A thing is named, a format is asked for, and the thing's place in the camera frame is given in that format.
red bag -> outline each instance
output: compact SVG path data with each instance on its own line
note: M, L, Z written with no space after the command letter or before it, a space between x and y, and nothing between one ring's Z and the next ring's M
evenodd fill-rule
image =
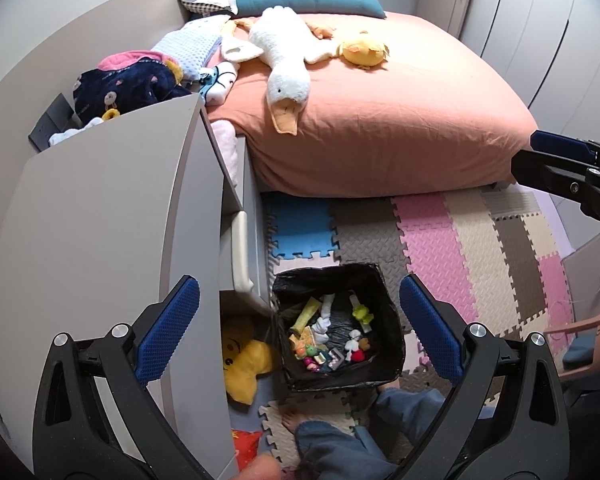
M247 467L258 455L258 443L262 433L263 431L231 430L240 471Z

pink chair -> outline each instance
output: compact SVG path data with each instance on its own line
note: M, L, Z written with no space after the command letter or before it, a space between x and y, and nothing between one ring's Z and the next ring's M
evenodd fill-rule
M576 332L584 332L585 330L596 330L595 343L593 348L593 359L590 364L576 368L575 370L565 370L558 373L561 381L571 381L585 375L590 375L600 372L600 315L591 317L584 321L569 323L566 325L549 327L544 331L545 335L554 333L573 334Z

yellow chick plush toy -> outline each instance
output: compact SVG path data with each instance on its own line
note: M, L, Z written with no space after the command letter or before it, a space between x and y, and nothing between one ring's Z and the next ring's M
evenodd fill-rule
M276 349L253 338L250 317L232 317L222 322L222 370L229 396L242 404L251 404L258 383L256 376L278 366Z
M366 30L361 30L355 36L343 40L336 54L362 70L369 70L387 59L389 47L375 40Z

white wardrobe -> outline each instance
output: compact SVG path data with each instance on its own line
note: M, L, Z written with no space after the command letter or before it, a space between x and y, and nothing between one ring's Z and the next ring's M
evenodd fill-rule
M600 142L600 0L471 0L461 41L528 106L541 130ZM554 202L575 249L600 232Z

navy blue blanket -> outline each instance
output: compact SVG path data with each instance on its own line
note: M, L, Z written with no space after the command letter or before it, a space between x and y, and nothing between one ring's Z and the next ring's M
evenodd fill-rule
M110 108L121 114L190 95L176 84L173 72L158 60L143 57L120 70L89 70L74 85L75 112L86 124Z

